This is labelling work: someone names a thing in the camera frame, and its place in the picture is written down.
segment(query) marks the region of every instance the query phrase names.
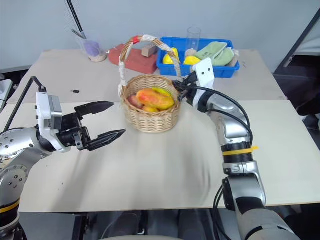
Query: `red fruit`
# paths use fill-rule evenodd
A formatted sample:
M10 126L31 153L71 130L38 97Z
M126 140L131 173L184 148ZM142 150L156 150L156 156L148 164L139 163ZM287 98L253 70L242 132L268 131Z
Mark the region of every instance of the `red fruit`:
M129 96L127 100L132 106L135 106L138 109L142 109L144 107L144 105L141 102L139 102L138 98L134 94Z

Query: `black cable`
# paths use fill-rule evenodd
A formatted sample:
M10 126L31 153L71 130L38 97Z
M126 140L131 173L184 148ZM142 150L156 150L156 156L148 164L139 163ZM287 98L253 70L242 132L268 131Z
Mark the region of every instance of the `black cable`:
M223 189L223 186L221 185L219 190L216 192L215 197L214 197L213 209L212 209L212 212L211 212L213 235L214 235L215 240L220 240L220 237L219 237L219 234L218 234L218 230L217 230L217 221L216 221L217 218L216 218L216 215L217 215L217 212L218 212L218 204L219 204L219 202L217 203L217 200L219 198L219 195L222 193L222 189Z
M216 240L220 240L220 236L218 234L218 230L219 232L227 239L227 240L232 240L223 230L223 228L220 226L220 224L218 223L218 218L216 217L217 213L218 213L218 205L220 202L220 199L223 195L222 192L223 186L221 185L219 190L217 191L214 201L213 201L213 213L211 213L211 217L212 217L212 223L213 223L213 233L214 233L214 237Z
M25 233L25 230L24 230L24 228L21 226L20 222L18 222L17 228L19 228L19 229L21 230L21 232L22 232L22 239L23 239L23 240L28 240L28 239L27 239L27 235L26 235L26 233Z
M247 122L247 126L249 128L251 128L251 125L250 125L250 120L249 120L249 117L248 117L248 114L247 112L245 111L245 109L236 101L234 100L233 98L223 94L222 92L219 92L219 91L216 91L216 90L213 90L213 89L210 89L210 88L206 88L206 87L202 87L202 86L186 86L186 89L197 89L197 90L203 90L203 91L206 91L206 92L210 92L210 93L213 93L213 94L217 94L227 100L229 100L230 102L232 102L234 105L236 105L240 110L241 112L243 113L244 117L245 117L245 120Z
M219 113L219 114L223 114L223 115L226 115L228 116L229 118L232 118L234 120L236 120L238 123L240 123L241 125L243 125L243 127L249 132L249 135L250 135L250 144L252 145L253 141L254 141L254 134L252 132L252 130L249 128L249 126L244 122L242 121L241 119L239 119L238 117L228 113L228 112L225 112L225 111L221 111L221 110L217 110L217 109L210 109L209 110L210 112L216 112L216 113Z
M17 112L18 112L18 109L20 108L20 106L21 106L23 100L25 99L25 96L27 95L27 93L28 93L28 91L29 91L29 89L30 89L30 87L31 87L33 82L35 82L38 85L39 92L42 92L42 93L46 93L47 92L47 89L45 88L45 86L42 85L42 83L38 80L38 78L35 77L35 76L32 76L30 78L30 80L28 81L28 83L26 84L26 86L25 86L25 88L24 88L24 90L23 90L18 102L16 103L16 105L15 105L15 107L13 109L13 112L11 113L11 115L9 117L8 122L6 123L6 125L4 127L4 130L3 130L4 132L9 130L10 125L11 125L12 121L14 120L14 118L15 118Z

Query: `yellow band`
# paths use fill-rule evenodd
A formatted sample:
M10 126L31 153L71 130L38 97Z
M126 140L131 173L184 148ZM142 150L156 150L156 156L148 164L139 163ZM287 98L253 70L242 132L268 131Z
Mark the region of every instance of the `yellow band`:
M257 146L253 146L251 148L246 148L246 149L241 149L241 150L224 151L222 153L222 155L223 156L230 156L230 155L236 155L236 154L250 154L258 148L259 147L257 147Z
M3 214L5 212L8 212L12 209L14 209L16 206L18 206L20 203L20 199L18 201L16 201L14 204L10 205L10 206L7 206L7 207L4 207L4 208L1 208L0 209L0 214Z

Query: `blue plastic tray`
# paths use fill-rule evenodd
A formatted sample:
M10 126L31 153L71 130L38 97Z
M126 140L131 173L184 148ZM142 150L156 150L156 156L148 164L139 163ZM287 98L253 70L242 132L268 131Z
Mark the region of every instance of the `blue plastic tray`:
M181 63L185 61L186 40L187 40L186 38L182 38L182 37L162 37L161 38L161 41L167 44L169 47L178 49L179 59ZM211 42L227 43L227 47L234 48L230 40L201 38L199 41L199 50L203 49ZM162 51L162 50L158 51L158 58L156 60L156 65L160 70L160 74L167 75L167 76L176 76L177 73L173 64L163 64L163 59L166 54L167 53L165 51ZM184 64L180 65L182 76L186 76L190 74L190 67L191 65L184 65ZM213 72L216 78L232 78L235 71L239 70L239 68L240 68L240 64L239 62L237 62L235 66L214 66Z

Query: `black pole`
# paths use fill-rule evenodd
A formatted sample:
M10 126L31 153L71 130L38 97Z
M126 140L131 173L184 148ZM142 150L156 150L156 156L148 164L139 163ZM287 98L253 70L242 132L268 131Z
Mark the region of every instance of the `black pole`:
M68 3L68 6L69 6L70 11L72 13L72 16L74 18L74 21L75 21L75 23L76 23L76 25L77 25L77 27L79 29L79 32L82 33L84 30L81 27L81 24L80 24L79 18L77 16L77 13L75 11L74 5L72 4L71 0L66 0L66 2Z
M21 106L23 100L25 99L25 96L27 95L27 92L29 91L32 83L35 82L38 86L39 86L39 92L42 92L42 93L46 93L47 92L47 89L41 84L41 82L38 80L38 78L36 76L32 76L30 78L30 80L28 81L28 83L26 84L18 102L16 103L14 109L13 109L13 112L11 113L11 116L8 120L8 122L6 123L5 127L4 127L4 130L3 132L6 132L9 130L10 128L10 125L12 123L12 121L14 120L17 112L18 112L18 109L19 107Z
M316 25L316 23L318 22L318 20L320 19L320 9L316 12L316 14L314 15L314 17L312 18L312 20L310 21L310 23L308 24L308 26L305 28L305 30L303 31L303 33L301 34L301 36L298 38L298 40L295 42L295 44L293 45L293 47L291 48L291 50L289 51L289 53L285 56L285 58L283 59L283 61L280 63L280 65L278 66L278 68L274 71L275 74L277 74L277 72L279 72L280 69L282 68L286 68L288 61L292 61L293 56L296 52L296 50L299 48L299 46L301 45L301 43L305 40L306 36L311 32L311 30L313 29L313 27Z

